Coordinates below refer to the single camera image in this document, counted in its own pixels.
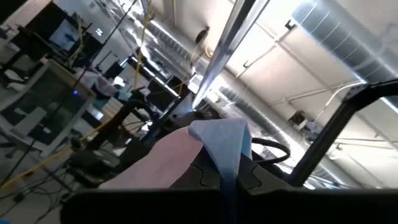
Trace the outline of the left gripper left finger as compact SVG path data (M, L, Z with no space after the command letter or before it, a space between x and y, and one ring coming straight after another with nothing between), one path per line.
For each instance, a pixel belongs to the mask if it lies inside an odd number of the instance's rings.
M224 223L220 174L201 149L170 188L79 192L63 204L60 223Z

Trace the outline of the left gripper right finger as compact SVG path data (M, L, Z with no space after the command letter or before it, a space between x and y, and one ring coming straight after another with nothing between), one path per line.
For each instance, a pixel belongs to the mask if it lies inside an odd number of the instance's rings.
M246 156L237 179L238 223L397 223L397 190L292 187Z

